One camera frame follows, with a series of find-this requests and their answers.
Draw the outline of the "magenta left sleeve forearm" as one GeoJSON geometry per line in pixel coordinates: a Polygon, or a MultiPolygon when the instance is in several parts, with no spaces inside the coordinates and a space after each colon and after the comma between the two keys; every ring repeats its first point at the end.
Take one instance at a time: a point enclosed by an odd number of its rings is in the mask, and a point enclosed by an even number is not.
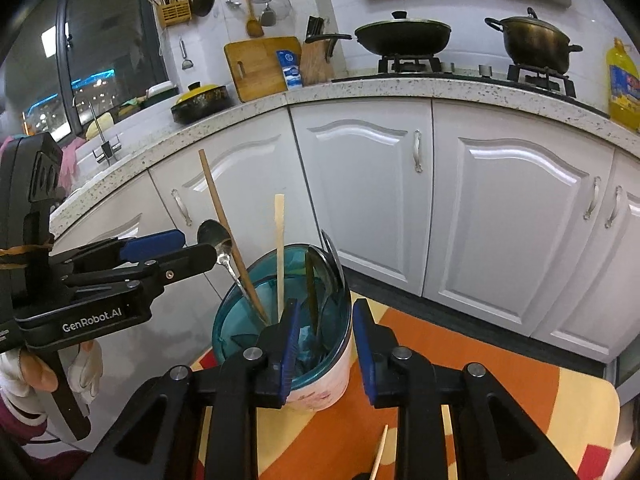
{"type": "Polygon", "coordinates": [[[65,451],[37,458],[24,446],[47,429],[47,416],[26,416],[1,393],[1,478],[2,479],[71,479],[88,460],[90,453],[65,451]]]}

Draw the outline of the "left gloved hand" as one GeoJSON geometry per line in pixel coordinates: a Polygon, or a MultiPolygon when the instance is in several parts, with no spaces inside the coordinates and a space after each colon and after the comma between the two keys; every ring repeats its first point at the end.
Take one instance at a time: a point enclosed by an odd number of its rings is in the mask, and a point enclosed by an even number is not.
{"type": "MultiPolygon", "coordinates": [[[[102,349],[96,340],[79,345],[75,359],[63,373],[73,393],[91,404],[98,396],[103,376],[102,349]]],[[[60,385],[58,375],[43,359],[24,349],[1,355],[1,397],[17,411],[40,416],[44,408],[37,392],[54,393],[60,385]]]]}

